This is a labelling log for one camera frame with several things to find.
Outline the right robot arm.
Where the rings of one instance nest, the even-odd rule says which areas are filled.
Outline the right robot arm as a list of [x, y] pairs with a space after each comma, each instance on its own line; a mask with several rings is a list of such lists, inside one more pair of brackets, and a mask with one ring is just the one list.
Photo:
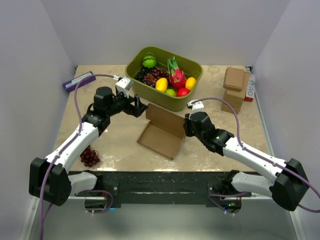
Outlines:
[[295, 211], [309, 189], [307, 175], [298, 160], [285, 161], [239, 143], [232, 133], [216, 128], [203, 111], [187, 113], [183, 128], [187, 137], [196, 137], [210, 152], [236, 160], [255, 171], [249, 174], [232, 170], [221, 183], [212, 187], [212, 196], [258, 194], [272, 198], [285, 210]]

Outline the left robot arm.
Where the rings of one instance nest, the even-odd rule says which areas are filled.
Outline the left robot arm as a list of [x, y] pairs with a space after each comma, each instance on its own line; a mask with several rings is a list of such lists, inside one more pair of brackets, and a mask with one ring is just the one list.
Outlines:
[[99, 87], [80, 124], [69, 138], [45, 158], [35, 158], [30, 164], [29, 193], [53, 205], [63, 205], [68, 197], [87, 191], [99, 196], [104, 184], [90, 172], [69, 175], [70, 169], [85, 149], [107, 129], [111, 117], [124, 112], [140, 117], [147, 109], [138, 95], [124, 91], [113, 93], [110, 87]]

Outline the brown cardboard paper box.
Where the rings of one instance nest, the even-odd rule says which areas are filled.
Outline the brown cardboard paper box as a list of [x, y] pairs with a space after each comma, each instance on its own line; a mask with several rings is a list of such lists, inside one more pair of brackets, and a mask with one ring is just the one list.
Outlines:
[[147, 106], [145, 118], [148, 123], [137, 139], [137, 143], [173, 160], [186, 137], [185, 119], [151, 103]]

